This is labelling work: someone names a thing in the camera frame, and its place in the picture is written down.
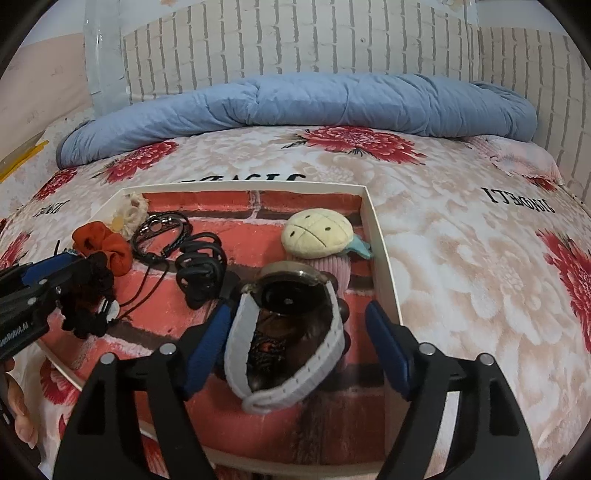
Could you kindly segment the person left hand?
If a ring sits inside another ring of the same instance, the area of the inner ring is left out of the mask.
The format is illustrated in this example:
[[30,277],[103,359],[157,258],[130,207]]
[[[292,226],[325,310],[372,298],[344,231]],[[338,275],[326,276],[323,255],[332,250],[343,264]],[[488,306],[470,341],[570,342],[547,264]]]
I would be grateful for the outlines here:
[[4,378],[7,382],[7,402],[15,419],[14,429],[17,437],[28,445],[30,449],[37,446],[38,430],[35,426],[29,410],[25,404],[24,393],[9,372],[15,367],[13,358],[9,358],[4,364]]

